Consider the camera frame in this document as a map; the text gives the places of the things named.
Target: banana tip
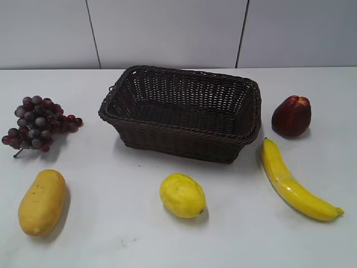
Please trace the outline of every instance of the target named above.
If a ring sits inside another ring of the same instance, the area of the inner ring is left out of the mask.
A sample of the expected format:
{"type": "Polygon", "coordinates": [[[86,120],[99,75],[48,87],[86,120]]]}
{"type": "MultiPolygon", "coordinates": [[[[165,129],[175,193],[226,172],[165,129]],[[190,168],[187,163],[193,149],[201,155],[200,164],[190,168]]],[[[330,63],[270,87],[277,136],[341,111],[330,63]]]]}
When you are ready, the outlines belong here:
{"type": "Polygon", "coordinates": [[[345,214],[344,210],[342,208],[336,208],[336,211],[339,215],[345,214]]]}

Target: white wall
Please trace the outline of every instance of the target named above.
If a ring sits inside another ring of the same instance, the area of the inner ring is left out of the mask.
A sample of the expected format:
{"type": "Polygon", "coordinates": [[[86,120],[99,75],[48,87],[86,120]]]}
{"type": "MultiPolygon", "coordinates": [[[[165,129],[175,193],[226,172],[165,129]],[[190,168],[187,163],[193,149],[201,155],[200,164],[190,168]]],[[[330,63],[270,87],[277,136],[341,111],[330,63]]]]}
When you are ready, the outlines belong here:
{"type": "Polygon", "coordinates": [[[0,69],[98,67],[84,0],[0,1],[0,69]]]}
{"type": "Polygon", "coordinates": [[[233,68],[247,0],[88,0],[103,68],[233,68]]]}
{"type": "Polygon", "coordinates": [[[357,0],[250,0],[238,67],[293,66],[357,66],[357,0]]]}
{"type": "MultiPolygon", "coordinates": [[[[247,0],[88,0],[103,68],[233,68],[247,0]]],[[[357,0],[250,0],[238,67],[357,66],[357,0]]],[[[99,68],[85,0],[1,0],[0,69],[99,68]]]]}

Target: grape stem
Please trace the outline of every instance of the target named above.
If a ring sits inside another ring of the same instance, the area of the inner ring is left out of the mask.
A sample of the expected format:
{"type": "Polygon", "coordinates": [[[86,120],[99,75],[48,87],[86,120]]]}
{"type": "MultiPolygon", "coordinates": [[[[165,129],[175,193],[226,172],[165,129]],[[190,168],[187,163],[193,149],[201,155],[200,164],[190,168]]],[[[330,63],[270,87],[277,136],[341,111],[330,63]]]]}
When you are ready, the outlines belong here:
{"type": "Polygon", "coordinates": [[[17,158],[17,156],[20,154],[20,152],[22,152],[23,151],[23,149],[20,149],[19,150],[19,152],[17,152],[14,156],[13,156],[13,158],[17,158]]]}

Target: bunch of grapes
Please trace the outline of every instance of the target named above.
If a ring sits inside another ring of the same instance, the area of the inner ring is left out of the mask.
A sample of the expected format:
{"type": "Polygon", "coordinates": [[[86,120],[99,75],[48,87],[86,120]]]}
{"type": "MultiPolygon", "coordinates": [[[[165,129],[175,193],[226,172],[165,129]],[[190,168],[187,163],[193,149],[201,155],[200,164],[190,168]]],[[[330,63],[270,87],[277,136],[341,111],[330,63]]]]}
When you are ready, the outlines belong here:
{"type": "Polygon", "coordinates": [[[73,115],[65,116],[59,104],[40,96],[24,97],[22,105],[15,110],[19,128],[10,128],[2,143],[16,150],[38,149],[48,152],[55,133],[76,132],[82,126],[82,119],[73,115]]]}

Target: basket rim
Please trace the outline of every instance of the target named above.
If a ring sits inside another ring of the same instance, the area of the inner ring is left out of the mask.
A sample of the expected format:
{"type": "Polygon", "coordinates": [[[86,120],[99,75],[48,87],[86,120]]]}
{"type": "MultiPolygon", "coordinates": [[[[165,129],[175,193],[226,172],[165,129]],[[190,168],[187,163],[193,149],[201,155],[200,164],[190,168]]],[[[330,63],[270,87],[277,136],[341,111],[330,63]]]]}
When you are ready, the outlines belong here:
{"type": "Polygon", "coordinates": [[[226,75],[226,74],[210,73],[207,71],[181,70],[181,69],[163,68],[163,67],[156,67],[156,66],[149,66],[149,65],[135,65],[126,69],[123,72],[123,74],[120,76],[120,78],[117,80],[117,82],[111,87],[109,87],[109,93],[102,101],[102,105],[100,106],[100,110],[98,113],[102,120],[108,122],[113,126],[126,125],[136,128],[146,128],[148,130],[153,130],[153,131],[179,133],[181,135],[189,135],[190,137],[192,136],[205,137],[205,138],[212,139],[214,141],[230,142],[235,145],[237,144],[242,145],[243,143],[249,144],[253,142],[256,136],[258,135],[258,132],[262,124],[261,115],[260,115],[260,105],[261,105],[261,98],[260,98],[259,86],[255,81],[249,78],[242,78],[239,76],[226,75]],[[214,76],[214,79],[223,80],[225,82],[231,80],[236,83],[239,82],[250,83],[254,88],[253,102],[255,105],[254,107],[255,115],[254,115],[254,121],[251,130],[244,135],[232,135],[232,134],[224,134],[224,133],[209,131],[209,130],[201,130],[198,128],[188,128],[188,127],[182,127],[176,125],[167,125],[167,124],[156,123],[152,121],[145,121],[141,119],[121,117],[114,114],[110,114],[108,112],[108,106],[110,105],[114,96],[118,93],[124,81],[136,71],[143,70],[143,69],[144,70],[148,69],[150,71],[153,70],[160,71],[163,73],[174,73],[175,75],[189,75],[190,78],[192,77],[202,78],[202,75],[209,75],[209,76],[214,76]]]}

